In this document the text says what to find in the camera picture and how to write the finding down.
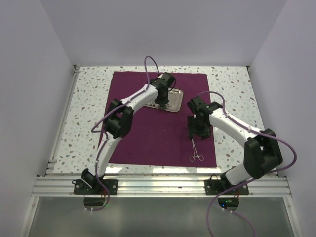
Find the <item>steel hemostat forceps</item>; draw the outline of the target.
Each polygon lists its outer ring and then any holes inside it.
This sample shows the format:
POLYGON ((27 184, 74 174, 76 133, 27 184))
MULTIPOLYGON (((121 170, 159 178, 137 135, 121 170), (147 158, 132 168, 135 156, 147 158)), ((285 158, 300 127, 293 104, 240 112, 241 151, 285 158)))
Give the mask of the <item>steel hemostat forceps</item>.
POLYGON ((193 155, 189 157, 189 161, 190 162, 194 162, 196 159, 199 161, 204 161, 204 156, 198 154, 194 139, 191 139, 191 143, 192 143, 192 148, 193 148, 193 155))

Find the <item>purple cloth wrap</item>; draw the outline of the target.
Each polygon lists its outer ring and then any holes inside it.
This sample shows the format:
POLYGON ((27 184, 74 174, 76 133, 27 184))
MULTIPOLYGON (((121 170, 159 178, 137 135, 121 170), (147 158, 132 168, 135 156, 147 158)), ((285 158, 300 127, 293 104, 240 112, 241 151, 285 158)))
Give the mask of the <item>purple cloth wrap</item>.
POLYGON ((206 74, 173 73, 176 88, 184 93, 181 109, 176 113, 143 106, 133 117, 131 131, 118 143, 109 163, 216 167, 214 137, 201 140, 194 137, 197 152, 204 161, 189 161, 193 155, 191 140, 188 138, 187 116, 192 114, 187 103, 208 91, 206 74))

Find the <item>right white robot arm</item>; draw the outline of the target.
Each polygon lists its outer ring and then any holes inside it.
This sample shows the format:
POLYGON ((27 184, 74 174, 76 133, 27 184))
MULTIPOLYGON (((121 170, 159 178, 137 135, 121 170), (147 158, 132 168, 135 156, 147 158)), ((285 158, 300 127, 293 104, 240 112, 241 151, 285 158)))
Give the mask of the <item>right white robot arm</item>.
POLYGON ((229 116, 224 107, 217 102, 207 104, 199 96, 187 103, 193 113, 187 117, 188 138, 211 137, 213 127, 220 129, 236 140, 244 149, 243 162, 221 174, 219 178, 209 179, 208 186, 215 193, 231 194, 237 185, 251 178, 259 179, 281 165, 283 158, 275 133, 266 129, 258 130, 234 116, 229 116))

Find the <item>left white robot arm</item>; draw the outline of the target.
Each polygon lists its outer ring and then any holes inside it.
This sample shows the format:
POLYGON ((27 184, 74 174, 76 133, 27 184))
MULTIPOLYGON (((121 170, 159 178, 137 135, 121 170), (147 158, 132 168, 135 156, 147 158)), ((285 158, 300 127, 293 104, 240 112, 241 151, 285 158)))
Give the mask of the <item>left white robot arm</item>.
POLYGON ((79 183, 75 185, 75 194, 110 193, 101 179, 116 146, 131 131, 134 114, 152 101, 161 106, 168 104, 169 89, 175 83, 174 76, 163 73, 155 79, 148 79, 148 83, 132 95, 121 100, 112 100, 107 113, 91 130, 96 133, 95 129, 102 125, 98 132, 102 134, 103 144, 97 150, 93 167, 82 172, 79 183))

